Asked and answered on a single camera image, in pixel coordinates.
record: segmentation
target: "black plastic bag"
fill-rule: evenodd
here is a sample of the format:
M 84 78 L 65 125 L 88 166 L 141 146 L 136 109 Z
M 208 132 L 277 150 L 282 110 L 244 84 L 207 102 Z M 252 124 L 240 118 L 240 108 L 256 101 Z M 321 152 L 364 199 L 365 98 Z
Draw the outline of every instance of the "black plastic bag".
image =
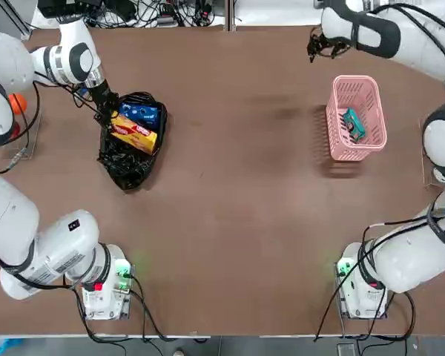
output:
M 115 136 L 106 129 L 101 131 L 99 158 L 109 176 L 123 191 L 138 188 L 152 172 L 156 158 L 163 144 L 167 121 L 166 107 L 145 92 L 130 93 L 119 98 L 120 103 L 140 104 L 156 108 L 159 116 L 159 129 L 153 154 L 147 154 Z

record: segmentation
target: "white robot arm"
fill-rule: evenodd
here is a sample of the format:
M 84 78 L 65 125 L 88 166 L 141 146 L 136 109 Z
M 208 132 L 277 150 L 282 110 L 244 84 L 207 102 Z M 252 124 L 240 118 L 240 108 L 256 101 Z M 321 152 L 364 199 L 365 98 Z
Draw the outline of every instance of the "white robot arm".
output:
M 61 31 L 59 45 L 32 53 L 0 33 L 0 146 L 10 138 L 14 121 L 7 95 L 30 87 L 33 79 L 46 85 L 84 82 L 101 112 L 110 110 L 112 93 L 84 22 L 62 24 Z M 86 211 L 63 216 L 45 231 L 38 232 L 38 225 L 35 204 L 0 176 L 0 281 L 5 292 L 25 299 L 40 291 L 34 283 L 48 285 L 66 274 L 83 285 L 88 318 L 118 319 L 129 292 L 122 275 L 131 272 L 122 250 L 98 243 L 97 222 Z
M 321 20 L 323 35 L 328 42 L 342 42 L 394 60 L 445 84 L 445 0 L 422 1 L 420 12 L 409 4 L 393 2 L 399 1 L 328 0 Z M 429 14 L 440 21 L 433 21 Z M 445 176 L 445 105 L 425 121 L 423 146 L 436 169 Z M 445 190 L 435 202 L 435 210 L 438 209 L 445 212 Z M 352 243 L 343 252 L 337 273 L 340 280 L 346 278 L 341 293 L 342 310 L 348 317 L 379 317 L 386 307 L 385 290 L 402 293 L 445 271 L 445 214 L 441 219 L 434 219 L 430 214 L 427 221 L 421 218 L 427 211 L 419 214 L 418 221 L 365 245 Z M 409 230 L 390 239 L 406 229 Z M 367 258 L 363 258 L 371 249 Z
M 369 7 L 365 8 L 362 0 L 328 0 L 321 19 L 323 34 L 328 40 L 345 42 L 445 83 L 445 55 L 411 19 L 392 7 L 393 2 L 409 1 L 369 1 Z M 445 0 L 424 0 L 420 8 L 445 22 Z M 401 9 L 425 26 L 445 47 L 444 27 L 408 7 Z

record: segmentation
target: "pink basket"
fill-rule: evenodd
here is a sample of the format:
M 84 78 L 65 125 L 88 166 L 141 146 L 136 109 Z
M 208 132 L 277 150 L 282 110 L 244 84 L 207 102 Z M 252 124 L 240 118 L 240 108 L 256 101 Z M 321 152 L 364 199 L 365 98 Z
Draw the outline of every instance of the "pink basket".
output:
M 366 129 L 358 143 L 350 137 L 343 115 L 352 108 Z M 379 89 L 370 76 L 337 76 L 326 106 L 329 148 L 337 161 L 361 161 L 384 148 L 387 141 Z

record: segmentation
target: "brown tabletop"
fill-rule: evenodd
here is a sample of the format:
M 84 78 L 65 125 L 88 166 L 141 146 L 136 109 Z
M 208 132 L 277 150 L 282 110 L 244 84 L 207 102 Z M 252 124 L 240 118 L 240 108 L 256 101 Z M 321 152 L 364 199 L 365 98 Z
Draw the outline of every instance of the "brown tabletop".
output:
M 96 161 L 92 112 L 47 88 L 35 156 L 6 179 L 36 203 L 42 228 L 91 211 L 100 240 L 136 264 L 166 334 L 314 334 L 345 246 L 432 199 L 418 121 L 445 102 L 439 82 L 353 50 L 310 64 L 307 27 L 91 32 L 114 91 L 150 91 L 168 106 L 153 176 L 122 193 Z M 27 45 L 58 40 L 36 31 Z M 370 75 L 380 88 L 387 145 L 361 164 L 334 164 L 326 150 L 324 105 L 339 74 Z M 415 333 L 445 334 L 445 273 L 412 296 Z M 409 307 L 398 302 L 375 332 L 406 330 Z M 130 321 L 93 328 L 139 334 L 141 322 L 134 304 Z M 323 333 L 340 332 L 333 306 Z M 347 332 L 366 332 L 366 321 Z M 18 301 L 0 287 L 0 334 L 84 333 L 71 293 Z

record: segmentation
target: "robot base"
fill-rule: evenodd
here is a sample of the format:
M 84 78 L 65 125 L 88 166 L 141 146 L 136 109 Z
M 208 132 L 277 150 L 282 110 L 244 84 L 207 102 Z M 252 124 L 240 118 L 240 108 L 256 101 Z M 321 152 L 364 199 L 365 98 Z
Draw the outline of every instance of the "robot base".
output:
M 341 283 L 344 276 L 351 270 L 357 262 L 357 252 L 361 247 L 360 243 L 352 243 L 346 247 L 343 256 L 336 264 L 336 284 Z M 338 292 L 338 308 L 341 317 L 349 319 L 374 319 L 381 318 L 386 311 L 387 290 L 383 296 L 383 290 L 371 287 L 362 278 L 360 271 L 356 268 L 346 279 Z
M 116 245 L 107 245 L 111 253 L 111 269 L 100 290 L 87 291 L 82 288 L 86 318 L 88 320 L 128 319 L 131 282 L 122 278 L 123 273 L 132 273 L 130 263 Z

